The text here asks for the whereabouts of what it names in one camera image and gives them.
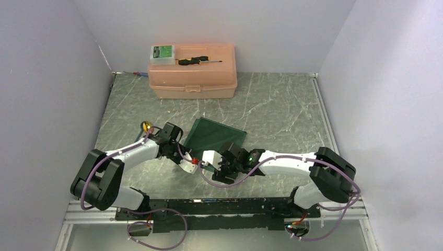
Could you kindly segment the green cloth napkin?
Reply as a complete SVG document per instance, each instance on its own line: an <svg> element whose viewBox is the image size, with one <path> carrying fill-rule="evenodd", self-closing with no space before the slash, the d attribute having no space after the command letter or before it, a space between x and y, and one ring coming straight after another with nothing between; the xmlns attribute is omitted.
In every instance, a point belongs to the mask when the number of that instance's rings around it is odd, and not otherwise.
<svg viewBox="0 0 443 251"><path fill-rule="evenodd" d="M194 121L184 146L191 150L192 157L201 160L204 151L218 151L226 142L242 146L246 137L246 131L200 117Z"/></svg>

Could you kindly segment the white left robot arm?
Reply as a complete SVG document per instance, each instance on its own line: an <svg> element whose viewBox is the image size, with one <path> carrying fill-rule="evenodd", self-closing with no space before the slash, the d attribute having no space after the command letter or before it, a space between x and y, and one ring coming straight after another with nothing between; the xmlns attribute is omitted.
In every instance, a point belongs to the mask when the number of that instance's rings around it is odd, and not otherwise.
<svg viewBox="0 0 443 251"><path fill-rule="evenodd" d="M146 218L151 210L149 195L123 186L123 174L163 157L192 173L189 149L179 142L182 136L183 130L170 122L161 128L142 122L134 143L110 151L93 149L87 154L71 184L71 194L80 199L82 210L122 208L138 220Z"/></svg>

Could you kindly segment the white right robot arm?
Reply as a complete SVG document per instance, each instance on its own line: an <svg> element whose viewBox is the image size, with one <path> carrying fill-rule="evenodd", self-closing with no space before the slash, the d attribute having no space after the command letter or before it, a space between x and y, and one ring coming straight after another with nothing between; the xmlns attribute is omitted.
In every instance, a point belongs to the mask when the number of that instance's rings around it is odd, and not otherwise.
<svg viewBox="0 0 443 251"><path fill-rule="evenodd" d="M328 147L316 152L284 154L265 149L247 151L227 142L218 151L203 153L205 166L214 168L212 180L219 187L232 187L251 176L292 175L309 178L296 187L288 202L288 211L300 217L320 202L347 203L356 189L356 169Z"/></svg>

